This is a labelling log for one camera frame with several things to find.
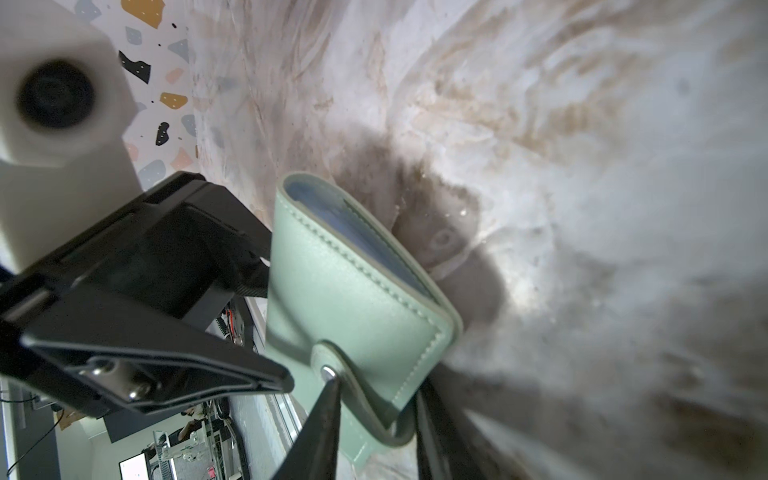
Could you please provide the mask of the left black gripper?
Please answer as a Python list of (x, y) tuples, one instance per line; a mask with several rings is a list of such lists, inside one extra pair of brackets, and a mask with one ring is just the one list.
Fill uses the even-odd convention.
[(227, 188), (179, 172), (1, 288), (1, 373), (99, 418), (288, 393), (289, 370), (208, 332), (267, 293), (271, 231)]

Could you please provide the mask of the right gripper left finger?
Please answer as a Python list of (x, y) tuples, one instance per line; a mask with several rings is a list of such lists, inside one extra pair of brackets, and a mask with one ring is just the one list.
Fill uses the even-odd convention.
[(273, 480), (334, 480), (341, 422), (341, 380), (325, 382), (311, 413)]

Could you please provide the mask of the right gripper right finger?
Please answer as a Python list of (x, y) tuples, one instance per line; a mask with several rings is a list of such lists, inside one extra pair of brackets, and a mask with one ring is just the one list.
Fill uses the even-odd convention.
[(414, 397), (418, 478), (485, 479), (429, 380)]

